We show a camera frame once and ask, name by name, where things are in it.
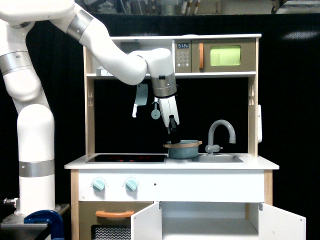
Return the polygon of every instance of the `knob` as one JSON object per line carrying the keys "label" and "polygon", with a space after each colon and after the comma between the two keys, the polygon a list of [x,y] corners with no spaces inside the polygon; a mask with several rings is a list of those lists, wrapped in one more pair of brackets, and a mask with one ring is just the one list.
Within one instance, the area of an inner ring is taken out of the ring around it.
{"label": "knob", "polygon": [[135,178],[130,177],[127,180],[125,180],[124,186],[127,191],[133,192],[138,187],[138,181]]}
{"label": "knob", "polygon": [[105,188],[105,185],[105,180],[103,178],[96,178],[92,182],[93,189],[98,192],[102,191]]}

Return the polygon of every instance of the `white cabinet door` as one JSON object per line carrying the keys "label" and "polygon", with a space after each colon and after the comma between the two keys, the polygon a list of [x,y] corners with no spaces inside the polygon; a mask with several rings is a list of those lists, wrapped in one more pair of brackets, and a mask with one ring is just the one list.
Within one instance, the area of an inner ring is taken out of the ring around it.
{"label": "white cabinet door", "polygon": [[259,240],[305,240],[306,218],[262,203]]}
{"label": "white cabinet door", "polygon": [[159,202],[131,216],[131,240],[162,240],[162,210]]}

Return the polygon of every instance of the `sink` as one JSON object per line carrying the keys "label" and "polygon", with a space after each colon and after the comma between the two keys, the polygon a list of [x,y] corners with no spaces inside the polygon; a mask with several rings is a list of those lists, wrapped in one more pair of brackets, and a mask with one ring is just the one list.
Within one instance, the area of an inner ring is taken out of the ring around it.
{"label": "sink", "polygon": [[189,163],[243,163],[237,156],[223,156],[223,155],[199,155],[188,159]]}

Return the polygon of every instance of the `wooden shelf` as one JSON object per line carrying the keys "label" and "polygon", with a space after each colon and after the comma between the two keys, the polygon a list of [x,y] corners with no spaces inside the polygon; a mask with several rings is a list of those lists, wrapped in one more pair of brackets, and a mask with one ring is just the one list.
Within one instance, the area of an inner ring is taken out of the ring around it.
{"label": "wooden shelf", "polygon": [[[176,79],[214,79],[214,78],[248,78],[250,76],[255,76],[255,71],[246,71],[246,72],[195,72],[195,73],[176,73]],[[109,80],[116,79],[112,75],[108,76],[97,76],[95,73],[87,73],[86,76],[94,80]],[[150,74],[145,75],[146,79],[150,79]]]}

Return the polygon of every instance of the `toy kitchen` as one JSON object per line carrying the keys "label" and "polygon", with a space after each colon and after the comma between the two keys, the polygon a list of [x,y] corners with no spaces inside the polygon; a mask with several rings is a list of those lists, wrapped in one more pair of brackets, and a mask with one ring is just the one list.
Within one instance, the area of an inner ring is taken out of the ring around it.
{"label": "toy kitchen", "polygon": [[84,48],[86,155],[65,166],[71,170],[72,240],[306,239],[306,218],[272,206],[279,166],[258,156],[260,37],[112,37],[124,52],[169,49],[177,80],[246,78],[245,153],[220,153],[214,145],[218,126],[236,142],[232,122],[221,119],[206,131],[208,142],[202,139],[207,153],[198,153],[197,140],[178,143],[190,149],[182,156],[183,148],[169,144],[162,154],[96,152],[95,82],[114,77]]}

